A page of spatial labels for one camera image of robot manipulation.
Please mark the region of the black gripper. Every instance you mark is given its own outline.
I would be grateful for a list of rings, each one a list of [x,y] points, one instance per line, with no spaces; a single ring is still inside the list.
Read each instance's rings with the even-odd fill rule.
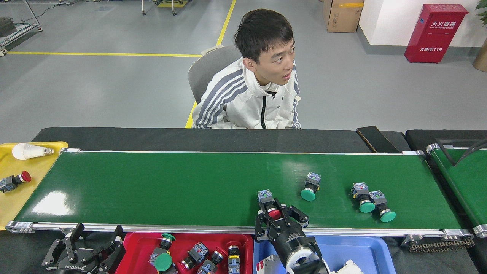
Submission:
[[[294,205],[282,204],[283,221],[275,221],[271,212],[275,207],[259,210],[255,220],[257,242],[269,241],[280,261],[318,260],[315,237],[306,236],[303,228],[309,225],[309,216]]]
[[[108,243],[95,248],[86,255],[82,255],[82,261],[78,261],[76,241],[80,239],[84,231],[84,225],[78,223],[63,238],[54,241],[42,262],[43,267],[54,267],[56,274],[99,274],[113,272],[120,264],[126,250],[123,245],[123,228],[116,226]],[[61,255],[65,254],[67,260],[61,261]]]

